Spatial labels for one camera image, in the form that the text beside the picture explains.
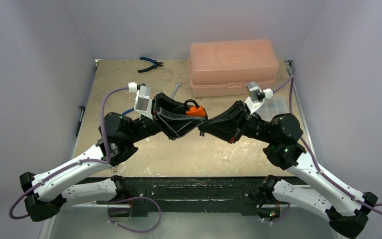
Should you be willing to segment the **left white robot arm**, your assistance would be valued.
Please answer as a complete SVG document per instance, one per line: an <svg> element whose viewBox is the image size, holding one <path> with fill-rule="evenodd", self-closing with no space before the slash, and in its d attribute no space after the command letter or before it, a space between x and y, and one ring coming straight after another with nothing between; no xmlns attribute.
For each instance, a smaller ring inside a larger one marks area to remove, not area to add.
<svg viewBox="0 0 382 239"><path fill-rule="evenodd" d="M44 221L62 209L91 201L128 199L128 190L120 176L97 183L83 180L128 160L138 148L135 143L163 133L170 140L181 138L207 121L205 109L195 100L178 102L165 95L154 98L144 89L135 97L134 109L139 117L131 119L118 113L101 116L101 139L79 156L43 173L23 173L20 184L27 217Z"/></svg>

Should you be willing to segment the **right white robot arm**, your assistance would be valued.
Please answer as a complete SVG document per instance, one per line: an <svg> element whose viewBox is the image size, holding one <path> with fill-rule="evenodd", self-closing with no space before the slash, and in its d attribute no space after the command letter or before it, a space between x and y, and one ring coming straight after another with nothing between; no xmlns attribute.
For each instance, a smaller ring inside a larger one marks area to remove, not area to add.
<svg viewBox="0 0 382 239"><path fill-rule="evenodd" d="M305 190L270 175L259 189L264 202L276 199L318 214L349 239L364 230L377 196L349 186L321 166L312 151L303 146L303 132L295 115L279 114L265 121L242 101L236 101L224 113L200 125L199 130L228 143L242 136L267 143L263 152L269 162L310 186Z"/></svg>

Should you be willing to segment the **orange black padlock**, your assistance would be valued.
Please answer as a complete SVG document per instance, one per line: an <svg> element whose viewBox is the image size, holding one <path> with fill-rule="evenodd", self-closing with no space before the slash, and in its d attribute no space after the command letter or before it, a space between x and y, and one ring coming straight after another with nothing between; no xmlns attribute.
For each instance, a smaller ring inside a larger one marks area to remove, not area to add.
<svg viewBox="0 0 382 239"><path fill-rule="evenodd" d="M184 107L187 116L208 118L205 108L193 99L185 100Z"/></svg>

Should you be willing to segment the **blue cable lock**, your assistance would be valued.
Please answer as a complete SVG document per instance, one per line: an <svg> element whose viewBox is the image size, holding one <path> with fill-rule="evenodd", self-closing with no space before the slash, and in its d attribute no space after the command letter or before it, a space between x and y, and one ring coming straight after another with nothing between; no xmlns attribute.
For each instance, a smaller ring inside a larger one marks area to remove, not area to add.
<svg viewBox="0 0 382 239"><path fill-rule="evenodd" d="M134 108L130 108L130 109L124 111L124 112L122 113L122 115L126 115L126 114L128 114L128 113L133 112L133 111L134 111Z"/></svg>

